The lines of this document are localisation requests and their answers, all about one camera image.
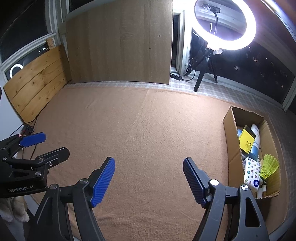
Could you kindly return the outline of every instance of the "screw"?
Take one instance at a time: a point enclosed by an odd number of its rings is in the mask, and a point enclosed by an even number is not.
[[[246,190],[248,190],[248,189],[249,189],[249,187],[248,187],[247,185],[245,185],[245,184],[244,184],[244,185],[242,185],[241,187],[242,187],[242,190],[244,190],[244,191],[246,191]]]
[[[54,190],[54,189],[57,188],[57,184],[55,184],[55,183],[54,184],[51,184],[49,188],[52,189],[52,190]]]
[[[79,183],[81,183],[81,184],[87,184],[88,183],[88,179],[87,178],[82,178],[80,181],[79,181]]]
[[[216,179],[212,179],[210,181],[210,183],[213,185],[213,186],[218,186],[219,185],[219,182],[216,180]]]

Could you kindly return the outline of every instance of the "blue logo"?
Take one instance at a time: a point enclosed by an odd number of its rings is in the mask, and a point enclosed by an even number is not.
[[[259,186],[259,181],[258,181],[258,180],[255,180],[255,181],[254,181],[254,186],[255,186],[255,187],[258,187],[258,186]]]

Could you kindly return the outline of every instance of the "ring light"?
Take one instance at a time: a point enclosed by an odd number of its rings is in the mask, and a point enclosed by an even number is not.
[[[9,75],[10,75],[11,79],[12,79],[12,71],[16,67],[19,67],[20,69],[24,68],[21,64],[15,64],[14,66],[12,66],[11,69],[10,69],[10,72],[9,72]]]
[[[237,50],[248,46],[254,39],[256,34],[256,21],[255,17],[249,6],[243,0],[231,0],[242,11],[246,18],[247,28],[244,35],[237,40],[223,40],[214,34],[207,32],[197,21],[195,16],[195,4],[197,0],[189,0],[188,13],[192,23],[192,28],[211,46],[218,46],[222,49]]]

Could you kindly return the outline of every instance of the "white bottle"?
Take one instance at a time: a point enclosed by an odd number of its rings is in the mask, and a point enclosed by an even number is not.
[[[256,135],[254,144],[251,148],[251,151],[248,155],[248,157],[250,157],[253,160],[257,160],[258,159],[258,154],[259,154],[259,147],[260,147],[260,134],[259,134],[259,129],[255,124],[252,124],[252,128],[251,131],[253,131]]]

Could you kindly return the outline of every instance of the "plaid cloth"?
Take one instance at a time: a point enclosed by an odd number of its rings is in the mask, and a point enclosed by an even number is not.
[[[287,178],[288,178],[288,190],[290,192],[289,209],[287,218],[296,212],[296,162],[294,158],[296,156],[296,125],[286,113],[276,105],[259,99],[252,94],[247,94],[227,88],[223,85],[216,83],[209,83],[203,81],[200,84],[198,92],[193,91],[197,77],[191,81],[178,81],[173,78],[170,79],[170,84],[156,84],[156,83],[143,83],[143,82],[121,82],[121,81],[108,81],[108,82],[90,82],[67,85],[67,88],[71,87],[84,87],[84,86],[110,86],[110,87],[140,87],[140,88],[157,88],[167,89],[174,91],[182,91],[188,93],[194,93],[198,95],[210,96],[220,100],[233,102],[247,108],[255,108],[263,113],[268,113],[271,122],[276,130],[277,136],[281,143],[283,155],[286,164]]]

